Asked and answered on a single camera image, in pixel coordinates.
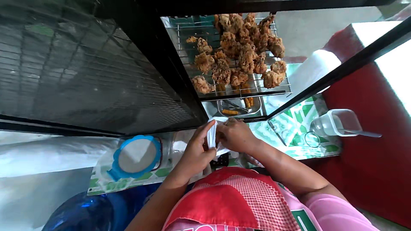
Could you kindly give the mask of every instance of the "person's right hand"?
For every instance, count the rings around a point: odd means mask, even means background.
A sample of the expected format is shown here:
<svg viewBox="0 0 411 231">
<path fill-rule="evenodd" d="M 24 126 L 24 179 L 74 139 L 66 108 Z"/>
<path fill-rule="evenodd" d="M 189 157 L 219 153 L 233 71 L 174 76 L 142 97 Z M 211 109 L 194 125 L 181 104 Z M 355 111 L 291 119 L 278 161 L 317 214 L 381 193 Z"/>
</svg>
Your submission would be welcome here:
<svg viewBox="0 0 411 231">
<path fill-rule="evenodd" d="M 254 136 L 246 123 L 234 118 L 229 118 L 224 124 L 217 125 L 217 132 L 223 134 L 219 138 L 221 144 L 235 152 L 251 154 L 260 141 Z"/>
</svg>

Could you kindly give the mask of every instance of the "red apron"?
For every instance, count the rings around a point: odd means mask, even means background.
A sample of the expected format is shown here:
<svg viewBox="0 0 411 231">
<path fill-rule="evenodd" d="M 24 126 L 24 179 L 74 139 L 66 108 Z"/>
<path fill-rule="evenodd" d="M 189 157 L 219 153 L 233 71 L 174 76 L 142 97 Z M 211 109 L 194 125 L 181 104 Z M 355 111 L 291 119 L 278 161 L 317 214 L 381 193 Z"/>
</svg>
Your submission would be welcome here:
<svg viewBox="0 0 411 231">
<path fill-rule="evenodd" d="M 197 181 L 173 208 L 163 230 L 177 219 L 265 231 L 300 230 L 276 182 L 239 167 L 225 167 Z"/>
</svg>

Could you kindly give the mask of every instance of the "pink shirt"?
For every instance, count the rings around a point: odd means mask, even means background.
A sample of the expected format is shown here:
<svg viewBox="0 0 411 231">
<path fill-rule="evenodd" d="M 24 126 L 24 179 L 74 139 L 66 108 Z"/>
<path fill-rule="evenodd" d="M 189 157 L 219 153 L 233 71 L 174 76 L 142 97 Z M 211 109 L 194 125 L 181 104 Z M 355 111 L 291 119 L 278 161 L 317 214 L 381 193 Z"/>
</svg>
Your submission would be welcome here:
<svg viewBox="0 0 411 231">
<path fill-rule="evenodd" d="M 303 205 L 285 187 L 279 184 L 294 218 L 302 231 L 378 231 L 367 218 L 345 200 L 318 194 Z M 166 231 L 253 231 L 225 225 L 200 224 L 187 219 L 178 219 Z"/>
</svg>

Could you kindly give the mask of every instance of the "black metal frame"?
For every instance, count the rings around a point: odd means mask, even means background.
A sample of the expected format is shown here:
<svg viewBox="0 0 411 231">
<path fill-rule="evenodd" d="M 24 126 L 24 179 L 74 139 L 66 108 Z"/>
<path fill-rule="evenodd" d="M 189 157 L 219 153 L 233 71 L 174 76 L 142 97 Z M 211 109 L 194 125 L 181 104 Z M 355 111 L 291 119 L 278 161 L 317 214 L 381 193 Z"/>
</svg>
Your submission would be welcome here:
<svg viewBox="0 0 411 231">
<path fill-rule="evenodd" d="M 278 10 L 298 10 L 298 9 L 322 9 L 322 8 L 337 8 L 337 7 L 354 7 L 368 5 L 383 5 L 392 2 L 392 0 L 366 0 L 356 3 L 346 3 L 345 1 L 328 1 L 320 0 L 288 0 L 288 1 L 253 1 L 245 0 L 239 3 L 238 1 L 228 1 L 221 5 L 221 1 L 209 1 L 205 3 L 203 8 L 192 7 L 192 1 L 174 1 L 166 2 L 158 5 L 157 2 L 148 1 L 112 1 L 103 0 L 102 4 L 105 9 L 109 10 L 116 23 L 124 30 L 128 37 L 136 44 L 147 59 L 154 65 L 157 71 L 161 74 L 159 82 L 166 83 L 162 85 L 171 96 L 177 94 L 176 100 L 181 99 L 187 105 L 186 110 L 198 119 L 199 125 L 208 120 L 207 114 L 202 107 L 202 101 L 211 101 L 219 99 L 228 99 L 230 96 L 215 96 L 199 98 L 193 85 L 188 77 L 187 72 L 178 56 L 174 45 L 164 28 L 160 16 L 183 15 L 186 12 L 192 14 L 215 14 L 226 12 L 261 12 L 269 9 L 271 12 Z M 334 82 L 353 73 L 362 66 L 381 55 L 391 51 L 395 47 L 408 41 L 411 38 L 411 18 L 404 20 L 391 31 L 371 43 L 362 51 L 351 57 L 348 61 L 342 63 L 338 68 L 328 73 L 321 80 L 315 82 L 310 87 L 302 91 L 300 94 L 290 99 L 284 105 L 272 112 L 270 115 L 257 116 L 246 118 L 245 122 L 257 122 L 271 119 L 273 116 L 280 114 L 291 107 L 316 94 Z M 278 94 L 280 92 L 260 92 L 244 94 L 244 97 L 255 97 L 262 95 Z M 29 120 L 24 118 L 0 115 L 0 129 L 10 131 L 36 132 L 58 135 L 75 135 L 75 136 L 129 136 L 130 134 L 115 133 L 102 131 L 98 129 L 90 129 L 72 125 L 64 125 L 59 123 Z M 180 129 L 190 129 L 192 127 L 170 127 L 156 132 L 171 132 Z"/>
<path fill-rule="evenodd" d="M 150 63 L 172 87 L 182 102 L 187 104 L 187 112 L 198 118 L 199 125 L 208 120 L 206 111 L 196 95 L 193 85 L 181 63 L 174 45 L 156 9 L 146 1 L 101 1 L 105 10 L 123 29 L 127 36 L 146 56 Z"/>
<path fill-rule="evenodd" d="M 387 5 L 395 0 L 208 0 L 201 4 L 192 0 L 163 1 L 156 5 L 159 16 L 228 14 L 233 12 L 266 12 L 367 7 Z"/>
</svg>

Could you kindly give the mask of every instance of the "mesh screen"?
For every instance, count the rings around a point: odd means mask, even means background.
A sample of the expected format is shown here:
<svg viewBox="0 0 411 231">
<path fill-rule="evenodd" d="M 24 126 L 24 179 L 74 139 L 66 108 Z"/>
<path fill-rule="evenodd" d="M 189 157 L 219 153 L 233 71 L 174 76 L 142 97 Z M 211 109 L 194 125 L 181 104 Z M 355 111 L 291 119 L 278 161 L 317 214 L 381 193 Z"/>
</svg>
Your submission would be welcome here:
<svg viewBox="0 0 411 231">
<path fill-rule="evenodd" d="M 189 126 L 179 100 L 98 2 L 0 6 L 1 114 L 139 133 Z"/>
</svg>

